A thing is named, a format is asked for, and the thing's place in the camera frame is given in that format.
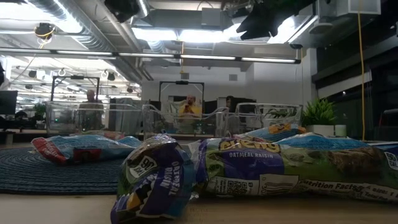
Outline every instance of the round rug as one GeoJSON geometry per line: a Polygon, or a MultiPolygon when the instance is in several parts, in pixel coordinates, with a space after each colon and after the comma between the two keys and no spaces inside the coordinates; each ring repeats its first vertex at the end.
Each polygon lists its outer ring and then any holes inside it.
{"type": "Polygon", "coordinates": [[[58,166],[32,148],[0,149],[0,193],[32,195],[115,194],[124,159],[58,166]]]}

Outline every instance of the potted plant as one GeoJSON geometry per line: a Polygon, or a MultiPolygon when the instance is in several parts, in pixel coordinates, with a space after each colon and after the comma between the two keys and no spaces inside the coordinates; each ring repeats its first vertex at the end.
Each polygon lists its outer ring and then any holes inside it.
{"type": "Polygon", "coordinates": [[[316,99],[313,103],[308,102],[302,116],[302,126],[305,126],[308,132],[333,136],[335,119],[333,103],[326,99],[316,99]]]}
{"type": "Polygon", "coordinates": [[[44,129],[45,124],[41,123],[41,121],[44,120],[44,114],[45,114],[45,104],[43,103],[36,103],[35,106],[33,107],[33,110],[35,111],[35,120],[36,120],[36,125],[37,128],[39,129],[44,129]]]}

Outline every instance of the snack bag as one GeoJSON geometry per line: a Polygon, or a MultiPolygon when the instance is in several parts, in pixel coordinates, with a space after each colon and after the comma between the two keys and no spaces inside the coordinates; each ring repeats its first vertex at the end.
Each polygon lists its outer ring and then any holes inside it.
{"type": "Polygon", "coordinates": [[[203,141],[198,155],[200,194],[315,192],[398,202],[398,148],[326,151],[232,138],[203,141]]]}
{"type": "Polygon", "coordinates": [[[125,158],[141,143],[138,139],[122,139],[117,142],[99,135],[54,136],[35,138],[32,144],[46,159],[59,164],[103,161],[125,158]]]}
{"type": "Polygon", "coordinates": [[[305,133],[275,142],[292,147],[303,147],[316,150],[343,150],[369,147],[368,144],[350,138],[331,138],[319,134],[305,133]]]}
{"type": "Polygon", "coordinates": [[[179,217],[194,181],[193,164],[176,140],[165,134],[145,140],[122,164],[112,224],[179,217]]]}
{"type": "Polygon", "coordinates": [[[92,131],[83,131],[80,134],[95,134],[95,135],[104,136],[112,140],[120,140],[124,138],[124,134],[119,131],[92,130],[92,131]]]}
{"type": "Polygon", "coordinates": [[[266,128],[257,129],[244,134],[236,134],[234,138],[249,141],[276,142],[285,138],[305,133],[305,128],[297,124],[273,124],[266,128]]]}

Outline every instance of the wall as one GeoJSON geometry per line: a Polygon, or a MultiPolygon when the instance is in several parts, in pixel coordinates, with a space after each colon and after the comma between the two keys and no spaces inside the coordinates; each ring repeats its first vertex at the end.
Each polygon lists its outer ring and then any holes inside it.
{"type": "Polygon", "coordinates": [[[308,49],[302,63],[254,63],[246,72],[246,96],[258,103],[305,105],[316,97],[311,76],[317,72],[315,49],[308,49]]]}
{"type": "MultiPolygon", "coordinates": [[[[179,81],[181,80],[180,67],[147,67],[147,71],[152,75],[155,81],[146,81],[142,83],[142,99],[143,100],[158,100],[159,98],[159,82],[160,81],[179,81]]],[[[204,97],[205,101],[217,100],[218,97],[226,97],[233,95],[235,97],[245,97],[245,73],[241,72],[239,68],[220,68],[212,67],[184,67],[184,72],[190,74],[187,81],[203,82],[205,83],[204,97]],[[229,74],[237,74],[238,80],[236,82],[229,81],[229,74]]],[[[168,88],[162,91],[162,101],[167,100],[168,96],[185,96],[195,95],[201,98],[201,93],[192,85],[175,85],[171,84],[168,88]]]]}

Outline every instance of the white planter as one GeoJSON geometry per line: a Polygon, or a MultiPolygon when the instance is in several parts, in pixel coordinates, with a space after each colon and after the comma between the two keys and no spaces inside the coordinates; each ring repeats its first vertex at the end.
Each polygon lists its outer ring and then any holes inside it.
{"type": "Polygon", "coordinates": [[[334,136],[335,127],[333,125],[309,125],[305,129],[307,132],[313,132],[316,134],[321,134],[323,136],[334,136]]]}

